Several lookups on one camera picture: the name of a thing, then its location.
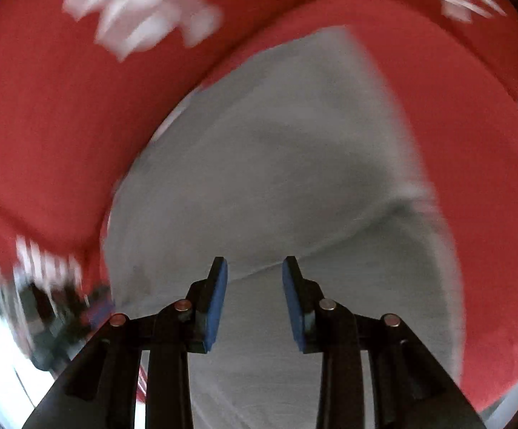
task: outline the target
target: silver rivet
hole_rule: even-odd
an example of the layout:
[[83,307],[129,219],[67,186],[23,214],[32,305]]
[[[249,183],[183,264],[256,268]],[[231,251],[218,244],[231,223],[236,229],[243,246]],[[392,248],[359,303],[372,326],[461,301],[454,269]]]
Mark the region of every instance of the silver rivet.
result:
[[318,302],[318,306],[324,311],[333,311],[336,308],[336,302],[332,299],[322,299]]
[[116,313],[110,318],[110,325],[112,327],[120,327],[126,323],[126,320],[126,315],[123,315],[122,313]]
[[174,303],[174,308],[176,311],[179,311],[180,313],[184,311],[189,311],[191,309],[191,301],[186,299],[178,300]]
[[384,315],[383,320],[388,327],[398,327],[402,322],[402,320],[397,315],[393,315],[392,313]]

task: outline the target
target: blue gripper pad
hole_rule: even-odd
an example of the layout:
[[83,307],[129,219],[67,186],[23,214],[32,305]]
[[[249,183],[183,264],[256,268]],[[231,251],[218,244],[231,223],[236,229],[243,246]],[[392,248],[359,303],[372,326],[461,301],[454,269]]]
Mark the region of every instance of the blue gripper pad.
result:
[[298,271],[298,264],[295,257],[288,256],[283,261],[283,289],[287,298],[287,308],[289,310],[289,318],[291,321],[291,329],[293,330],[293,338],[297,342],[298,349],[301,352],[306,351],[305,337],[305,316],[298,298],[297,284],[303,280],[301,273]]
[[211,265],[204,292],[202,292],[202,300],[204,300],[202,309],[198,307],[197,311],[205,317],[204,346],[206,353],[211,350],[217,338],[226,288],[227,261],[225,258],[216,257]]

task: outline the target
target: dark object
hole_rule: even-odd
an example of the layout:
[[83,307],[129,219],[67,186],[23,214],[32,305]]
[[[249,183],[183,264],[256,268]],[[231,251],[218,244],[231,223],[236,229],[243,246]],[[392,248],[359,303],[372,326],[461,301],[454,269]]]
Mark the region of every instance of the dark object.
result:
[[109,287],[98,286],[85,299],[74,287],[55,288],[49,295],[34,283],[0,285],[0,315],[14,334],[29,337],[29,357],[41,371],[60,374],[111,314]]
[[227,263],[214,260],[182,305],[129,320],[114,315],[60,375],[23,429],[131,429],[142,350],[150,350],[146,427],[191,429],[187,353],[207,353],[217,337]]
[[378,429],[484,429],[450,376],[397,315],[353,315],[304,279],[294,257],[283,263],[293,336],[304,353],[323,352],[317,429],[364,427],[360,352],[371,364]]

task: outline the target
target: gray cloth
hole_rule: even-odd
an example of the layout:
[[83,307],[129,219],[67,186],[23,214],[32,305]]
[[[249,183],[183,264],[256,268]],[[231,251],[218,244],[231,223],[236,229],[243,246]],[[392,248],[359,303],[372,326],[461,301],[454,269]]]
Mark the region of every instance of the gray cloth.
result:
[[339,29],[267,50],[197,93],[115,198],[114,301],[153,314],[207,275],[230,283],[211,354],[190,357],[197,428],[307,428],[320,356],[293,343],[280,263],[352,312],[395,312],[454,378],[461,289],[441,218],[386,89]]

